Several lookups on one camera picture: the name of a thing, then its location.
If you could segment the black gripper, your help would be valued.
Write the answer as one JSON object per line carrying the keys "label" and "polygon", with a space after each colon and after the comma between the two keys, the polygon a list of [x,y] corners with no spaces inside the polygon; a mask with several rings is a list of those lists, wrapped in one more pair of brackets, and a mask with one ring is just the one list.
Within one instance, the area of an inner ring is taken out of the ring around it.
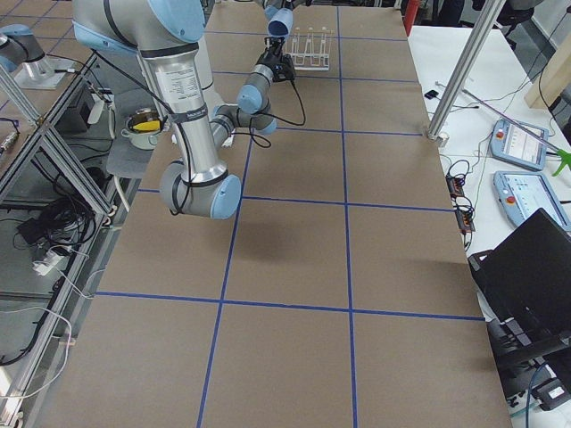
{"label": "black gripper", "polygon": [[276,49],[273,48],[275,39],[273,37],[265,37],[265,51],[259,57],[257,64],[263,66],[263,70],[268,70],[273,78],[273,68],[278,64],[286,64],[294,68],[292,57],[289,54],[283,53],[285,39],[283,37],[276,38]]}

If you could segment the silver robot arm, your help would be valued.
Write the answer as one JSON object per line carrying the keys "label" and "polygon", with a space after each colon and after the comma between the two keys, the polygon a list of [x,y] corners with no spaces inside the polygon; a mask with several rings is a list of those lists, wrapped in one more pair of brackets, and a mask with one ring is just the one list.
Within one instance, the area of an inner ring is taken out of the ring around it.
{"label": "silver robot arm", "polygon": [[238,128],[274,131],[269,88],[295,76],[283,46],[296,1],[262,1],[269,21],[266,49],[234,104],[208,111],[195,58],[207,18],[200,1],[75,1],[76,39],[98,53],[135,54],[145,80],[166,112],[181,152],[161,177],[160,195],[174,214],[231,217],[242,196],[219,148]]}
{"label": "silver robot arm", "polygon": [[269,7],[276,9],[290,9],[294,10],[299,6],[311,6],[312,0],[255,0],[255,3],[266,10]]}

